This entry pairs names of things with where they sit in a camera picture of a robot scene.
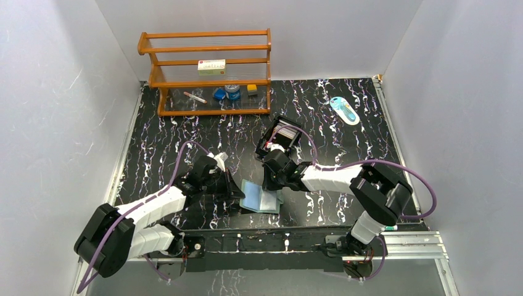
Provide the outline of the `mint green card holder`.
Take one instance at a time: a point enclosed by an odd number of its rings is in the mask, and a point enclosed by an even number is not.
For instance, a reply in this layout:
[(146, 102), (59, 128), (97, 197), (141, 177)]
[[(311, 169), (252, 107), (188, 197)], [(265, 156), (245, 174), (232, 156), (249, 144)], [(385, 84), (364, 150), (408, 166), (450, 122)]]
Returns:
[(284, 203), (282, 190), (267, 191), (246, 179), (242, 180), (241, 190), (245, 197), (240, 200), (240, 207), (255, 213), (278, 214)]

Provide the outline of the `black card storage box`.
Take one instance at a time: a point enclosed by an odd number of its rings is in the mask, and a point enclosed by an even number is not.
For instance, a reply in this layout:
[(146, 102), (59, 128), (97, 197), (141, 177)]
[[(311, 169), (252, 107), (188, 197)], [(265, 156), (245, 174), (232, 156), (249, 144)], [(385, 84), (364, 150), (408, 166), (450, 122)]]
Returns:
[(291, 120), (290, 118), (285, 117), (284, 115), (276, 116), (258, 141), (258, 144), (255, 149), (256, 158), (262, 160), (268, 154), (268, 152), (270, 151), (268, 143), (272, 135), (275, 135), (272, 142), (275, 144), (279, 144), (284, 149), (285, 154), (289, 156), (291, 148), (298, 143), (302, 135), (302, 132), (296, 129), (289, 128), (283, 128), (280, 129), (277, 133), (275, 132), (275, 129), (287, 125), (295, 126), (298, 128), (302, 127), (301, 124)]

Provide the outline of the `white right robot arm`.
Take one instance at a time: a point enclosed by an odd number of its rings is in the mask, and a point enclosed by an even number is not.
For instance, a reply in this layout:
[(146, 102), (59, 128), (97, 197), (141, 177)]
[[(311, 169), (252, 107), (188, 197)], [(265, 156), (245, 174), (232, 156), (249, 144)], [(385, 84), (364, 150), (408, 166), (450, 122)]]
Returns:
[(280, 150), (263, 158), (263, 188), (277, 191), (332, 191), (356, 197), (363, 213), (346, 236), (326, 236), (313, 247), (330, 257), (364, 255), (388, 226), (395, 226), (413, 194), (412, 187), (391, 170), (389, 162), (367, 160), (346, 168), (319, 168), (311, 162), (295, 163)]

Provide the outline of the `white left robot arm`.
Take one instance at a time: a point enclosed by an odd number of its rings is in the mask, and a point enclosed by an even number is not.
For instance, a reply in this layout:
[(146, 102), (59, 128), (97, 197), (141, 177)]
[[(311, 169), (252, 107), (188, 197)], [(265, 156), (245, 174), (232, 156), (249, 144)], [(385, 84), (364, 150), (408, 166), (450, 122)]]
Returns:
[(175, 178), (155, 194), (114, 207), (104, 203), (96, 208), (75, 242), (74, 251), (103, 278), (114, 275), (127, 260), (162, 252), (177, 257), (184, 252), (185, 234), (164, 221), (205, 196), (222, 200), (243, 199), (225, 161), (228, 155), (209, 153), (197, 159), (192, 169)]

